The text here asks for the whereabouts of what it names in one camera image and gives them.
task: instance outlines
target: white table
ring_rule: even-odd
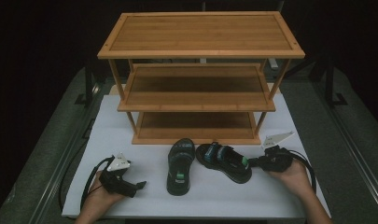
[[[295,134],[280,144],[306,156],[295,125],[281,93],[274,97],[276,112],[268,113],[259,136]],[[123,178],[131,183],[147,181],[134,198],[115,204],[106,214],[114,218],[294,218],[304,217],[300,201],[278,180],[253,168],[251,179],[236,184],[219,171],[209,170],[198,161],[190,168],[190,190],[172,196],[166,190],[167,155],[172,145],[132,145],[133,130],[125,113],[117,112],[118,95],[106,95],[93,125],[91,137],[66,196],[62,215],[79,214],[81,194],[91,170],[104,158],[122,152],[131,161]],[[264,155],[261,146],[232,146],[248,158]],[[322,191],[317,196],[329,213]]]

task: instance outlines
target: sandal strap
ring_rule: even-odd
[[[203,159],[209,163],[217,162],[217,151],[220,148],[218,142],[213,142],[206,151]]]
[[[222,146],[217,152],[217,161],[226,170],[235,173],[245,173],[250,169],[247,158],[238,152],[233,147]]]
[[[171,164],[172,162],[174,161],[177,161],[179,159],[186,159],[188,160],[189,162],[192,162],[195,158],[187,153],[187,152],[176,152],[176,154],[174,154],[170,159],[169,159],[169,163]]]

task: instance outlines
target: shoe pair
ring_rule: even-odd
[[[180,196],[189,191],[189,168],[195,158],[206,168],[219,170],[238,184],[246,183],[252,176],[247,158],[232,147],[214,142],[202,144],[195,150],[190,139],[182,138],[168,154],[167,190],[170,194]]]

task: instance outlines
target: dark background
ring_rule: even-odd
[[[72,78],[96,59],[121,12],[200,11],[199,0],[0,1],[0,206]],[[272,10],[268,0],[208,0],[207,10]],[[378,0],[286,0],[283,16],[311,58],[326,49],[378,120]]]

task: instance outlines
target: wooden board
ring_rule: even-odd
[[[133,144],[173,144],[187,137],[195,144],[259,145],[253,113],[140,113]]]
[[[123,13],[100,59],[303,58],[278,11]]]
[[[118,111],[275,111],[257,63],[136,64]]]

